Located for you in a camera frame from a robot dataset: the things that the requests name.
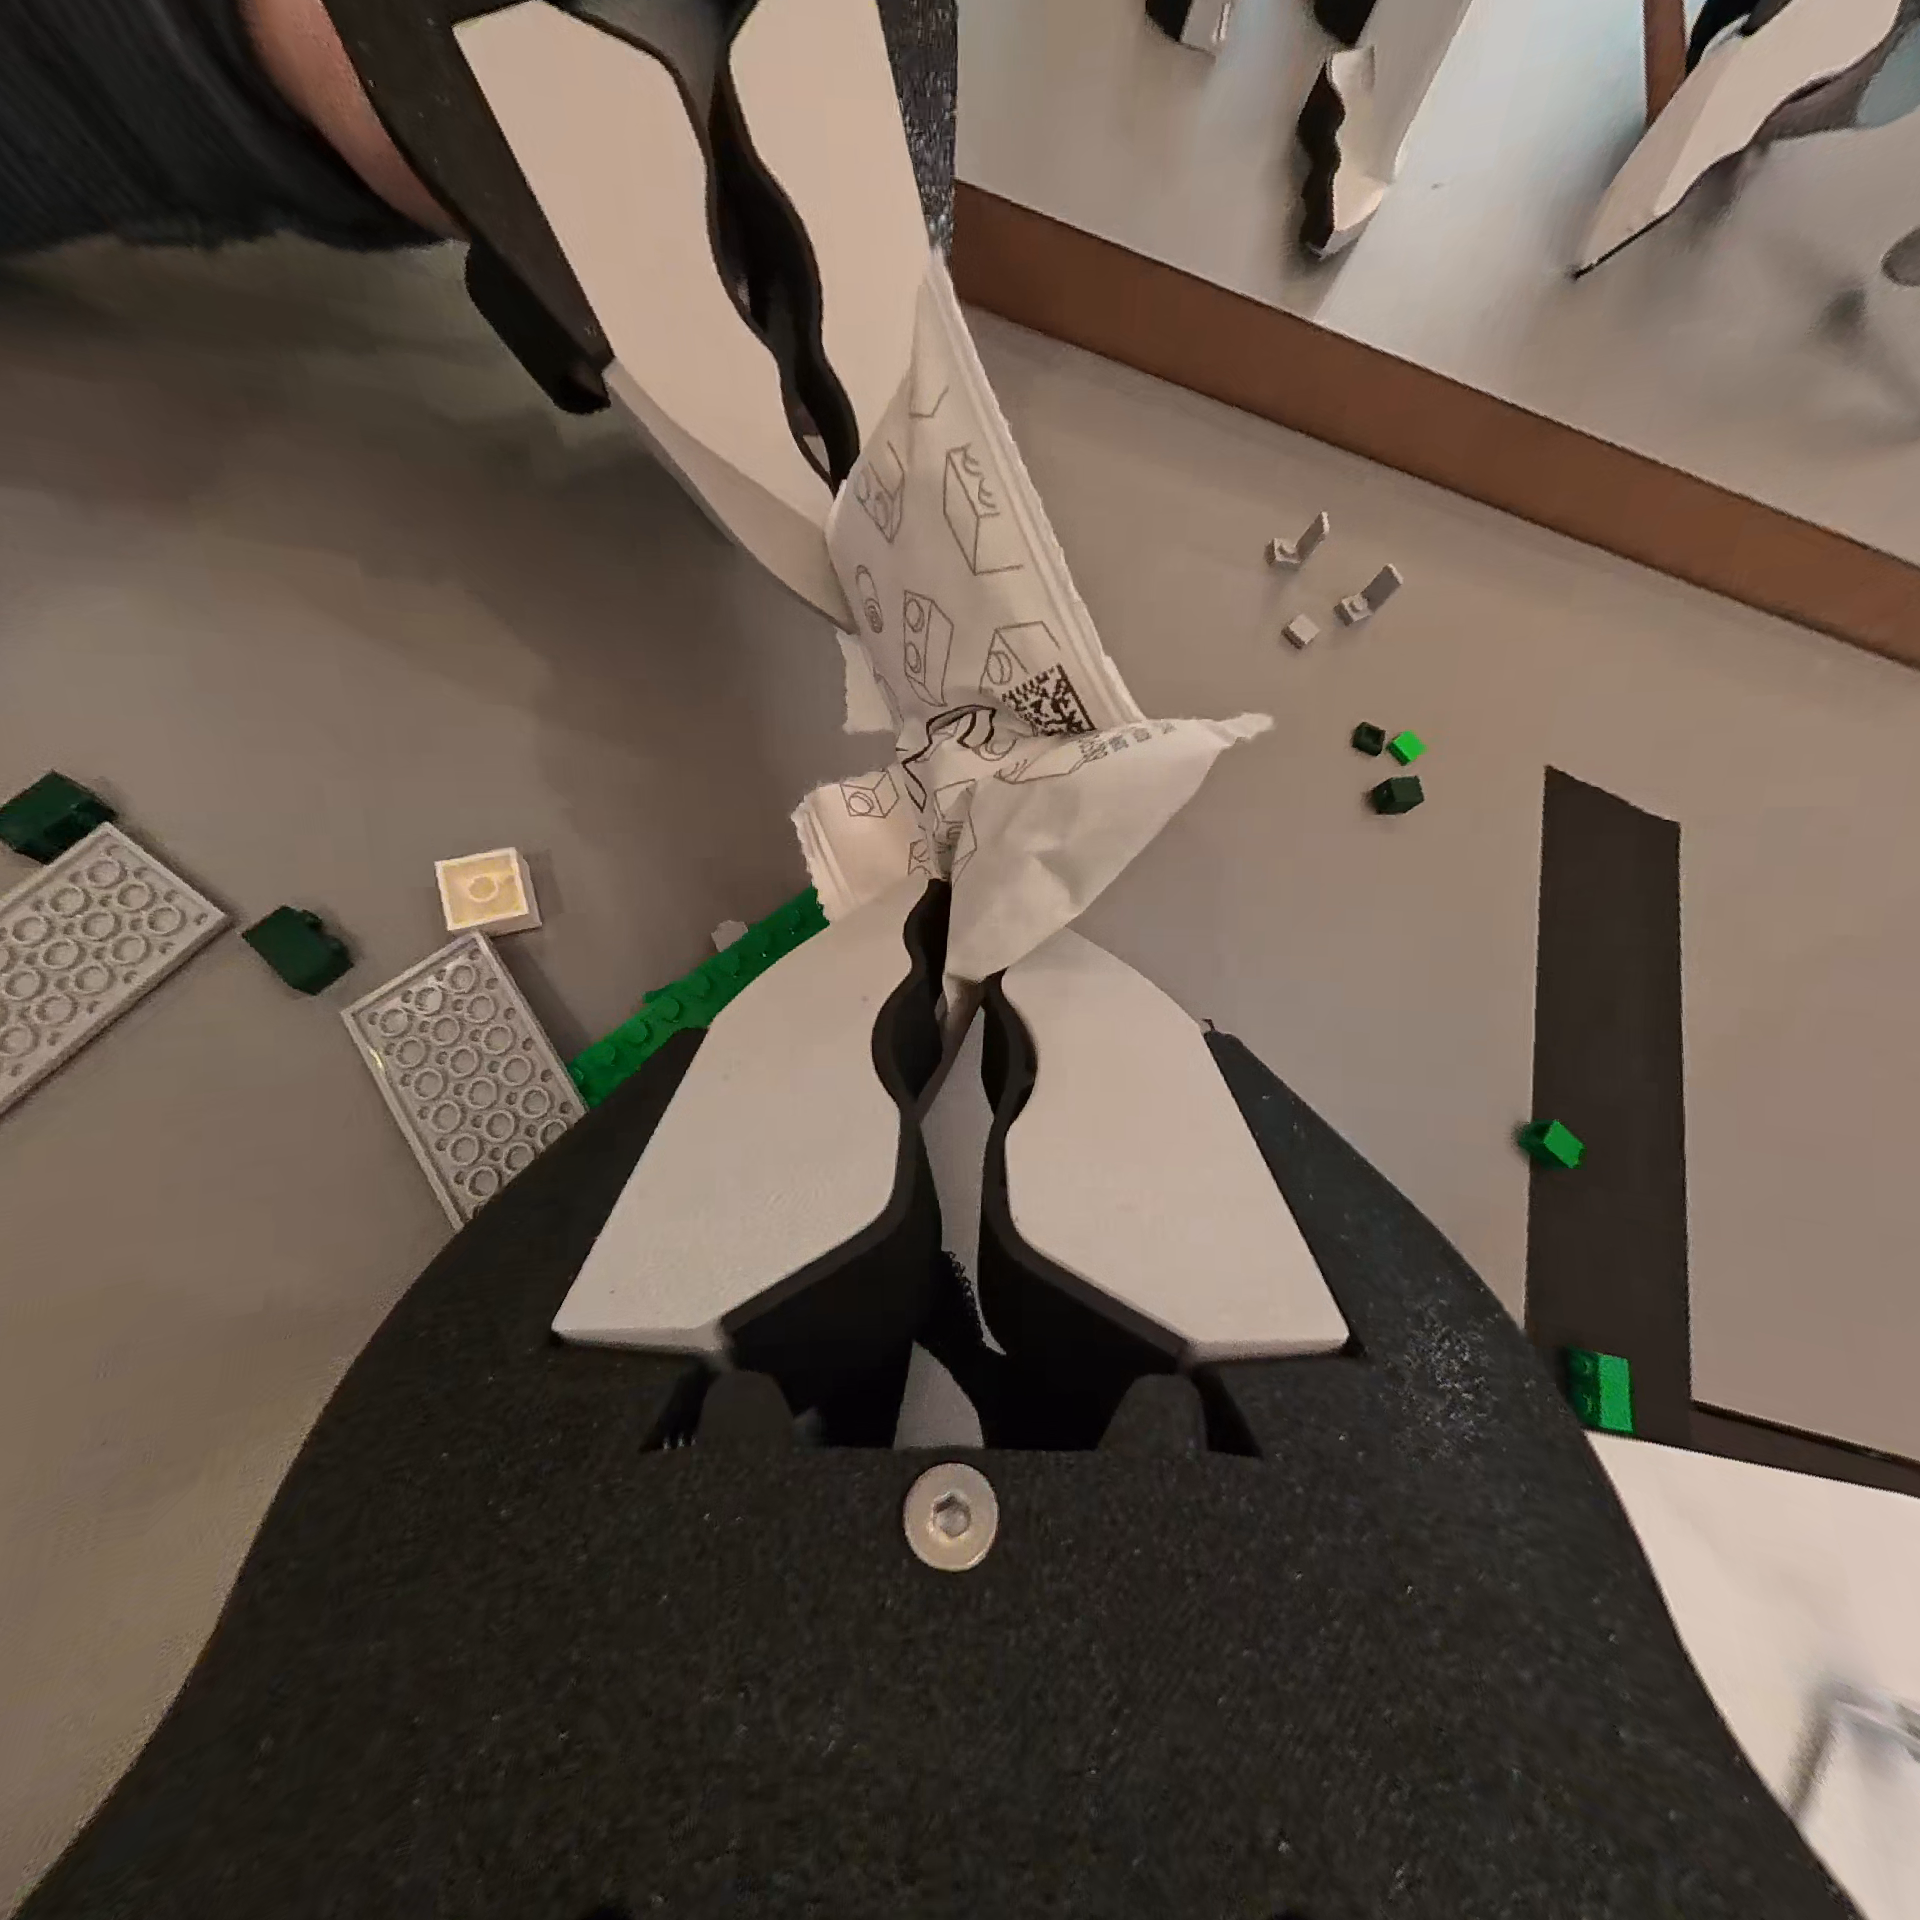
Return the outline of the grey studded plate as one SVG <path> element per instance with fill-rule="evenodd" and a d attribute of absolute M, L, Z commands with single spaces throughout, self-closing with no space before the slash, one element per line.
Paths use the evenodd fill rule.
<path fill-rule="evenodd" d="M 563 1060 L 479 929 L 349 1001 L 342 1024 L 456 1227 L 586 1116 Z"/>
<path fill-rule="evenodd" d="M 227 925 L 104 824 L 1 898 L 1 1108 L 11 1110 Z"/>

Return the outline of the cream square tile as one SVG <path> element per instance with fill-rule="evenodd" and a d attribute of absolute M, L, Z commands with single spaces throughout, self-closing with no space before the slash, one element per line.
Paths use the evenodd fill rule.
<path fill-rule="evenodd" d="M 531 871 L 511 845 L 437 858 L 433 879 L 443 929 L 453 940 L 505 938 L 544 923 Z"/>

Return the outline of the green studded plate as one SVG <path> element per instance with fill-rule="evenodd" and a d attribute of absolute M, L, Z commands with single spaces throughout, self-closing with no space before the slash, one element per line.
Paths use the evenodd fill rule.
<path fill-rule="evenodd" d="M 710 1027 L 748 985 L 826 925 L 812 885 L 755 922 L 718 925 L 711 950 L 696 965 L 648 990 L 633 1013 L 572 1057 L 568 1074 L 584 1105 L 602 1105 L 667 1042 Z"/>

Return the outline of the grey desk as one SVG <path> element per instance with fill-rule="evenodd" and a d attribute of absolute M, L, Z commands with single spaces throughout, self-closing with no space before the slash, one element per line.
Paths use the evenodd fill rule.
<path fill-rule="evenodd" d="M 1916 1460 L 1916 670 L 969 320 L 1140 701 L 1276 722 L 1091 938 L 1518 1309 L 1541 774 L 1678 822 L 1693 1393 Z M 793 891 L 790 808 L 868 765 L 832 630 L 553 413 L 450 251 L 3 275 L 3 793 L 69 774 L 237 922 L 309 905 L 356 954 L 311 1000 L 229 929 L 3 1119 L 3 1907 L 448 1240 L 340 1018 L 437 946 L 432 859 L 531 856 L 544 929 L 505 952 L 572 1047 Z M 1375 815 L 1399 774 L 1424 803 Z"/>

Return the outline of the clear plastic brick bag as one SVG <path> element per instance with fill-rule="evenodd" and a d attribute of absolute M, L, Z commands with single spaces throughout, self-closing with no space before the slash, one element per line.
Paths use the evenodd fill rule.
<path fill-rule="evenodd" d="M 1154 718 L 1081 600 L 948 267 L 932 255 L 907 368 L 828 513 L 842 647 L 876 692 L 872 771 L 790 822 L 830 922 L 944 881 L 948 982 L 978 983 L 1075 922 L 1268 714 Z"/>

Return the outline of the wood-edged grey table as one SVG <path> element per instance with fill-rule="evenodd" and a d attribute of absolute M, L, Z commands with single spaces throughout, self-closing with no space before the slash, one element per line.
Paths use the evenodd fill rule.
<path fill-rule="evenodd" d="M 1916 665 L 1916 109 L 1784 139 L 1625 250 L 1577 241 L 1641 131 L 1640 4 L 1467 4 L 1396 181 L 1297 244 L 1334 52 L 1237 4 L 957 6 L 961 298 Z"/>

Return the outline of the person's left forearm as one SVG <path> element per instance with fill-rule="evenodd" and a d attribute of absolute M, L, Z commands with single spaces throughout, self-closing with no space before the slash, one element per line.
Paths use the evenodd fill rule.
<path fill-rule="evenodd" d="M 1 255 L 460 235 L 322 1 L 6 1 Z"/>

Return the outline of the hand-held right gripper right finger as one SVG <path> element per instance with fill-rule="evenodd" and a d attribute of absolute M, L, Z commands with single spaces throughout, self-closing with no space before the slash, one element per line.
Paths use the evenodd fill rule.
<path fill-rule="evenodd" d="M 979 1019 L 995 1443 L 1089 1448 L 1140 1379 L 1348 1345 L 1207 1026 L 1073 929 L 997 971 Z"/>

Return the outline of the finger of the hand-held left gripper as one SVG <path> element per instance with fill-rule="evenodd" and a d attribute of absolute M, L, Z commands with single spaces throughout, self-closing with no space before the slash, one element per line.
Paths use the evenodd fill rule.
<path fill-rule="evenodd" d="M 609 348 L 612 399 L 716 527 L 850 621 L 828 485 L 713 250 L 710 155 L 679 74 L 633 27 L 562 4 L 510 4 L 451 34 Z"/>
<path fill-rule="evenodd" d="M 758 1 L 729 72 L 818 264 L 828 370 L 870 436 L 911 371 L 928 227 L 874 1 Z"/>

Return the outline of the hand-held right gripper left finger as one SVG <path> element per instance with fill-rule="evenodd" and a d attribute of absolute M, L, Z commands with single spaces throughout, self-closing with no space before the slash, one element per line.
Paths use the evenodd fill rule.
<path fill-rule="evenodd" d="M 776 1379 L 830 1446 L 895 1440 L 948 1269 L 922 1136 L 949 885 L 904 879 L 711 1019 L 551 1322 Z"/>

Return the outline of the black tape strip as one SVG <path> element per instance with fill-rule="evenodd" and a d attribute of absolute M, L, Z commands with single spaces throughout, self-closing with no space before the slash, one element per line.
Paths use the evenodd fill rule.
<path fill-rule="evenodd" d="M 1695 1402 L 1679 847 L 1676 822 L 1546 770 L 1525 1121 L 1588 1154 L 1524 1154 L 1525 1333 L 1565 1404 L 1564 1345 L 1629 1360 L 1638 1432 L 1592 1434 L 1914 1498 L 1914 1455 Z"/>

